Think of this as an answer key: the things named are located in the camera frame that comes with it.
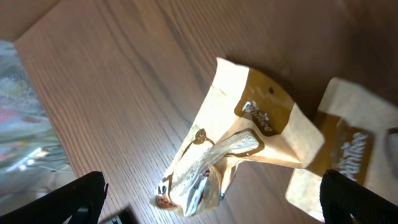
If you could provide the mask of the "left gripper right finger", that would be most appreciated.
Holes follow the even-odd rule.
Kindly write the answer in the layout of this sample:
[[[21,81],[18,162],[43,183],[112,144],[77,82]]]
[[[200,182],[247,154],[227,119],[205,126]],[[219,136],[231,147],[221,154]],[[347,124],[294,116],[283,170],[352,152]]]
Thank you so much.
[[[397,206],[329,169],[320,184],[320,203],[326,224],[397,223]]]

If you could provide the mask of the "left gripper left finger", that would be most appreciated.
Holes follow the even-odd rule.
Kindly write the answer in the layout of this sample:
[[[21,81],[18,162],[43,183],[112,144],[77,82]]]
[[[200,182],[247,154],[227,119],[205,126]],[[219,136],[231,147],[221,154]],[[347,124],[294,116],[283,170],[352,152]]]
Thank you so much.
[[[97,223],[108,193],[102,172],[93,171],[1,216],[1,223]]]

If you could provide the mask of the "beige snack bag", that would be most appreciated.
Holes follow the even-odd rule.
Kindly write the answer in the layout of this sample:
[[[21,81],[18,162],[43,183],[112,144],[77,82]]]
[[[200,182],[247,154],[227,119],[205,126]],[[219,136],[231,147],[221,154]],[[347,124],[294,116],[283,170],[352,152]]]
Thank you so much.
[[[262,72],[223,58],[151,204],[192,217],[216,208],[244,161],[304,169],[325,138]]]
[[[334,169],[397,204],[397,106],[361,85],[332,78],[313,120],[325,143],[306,169],[295,169],[285,197],[323,221],[320,185]]]

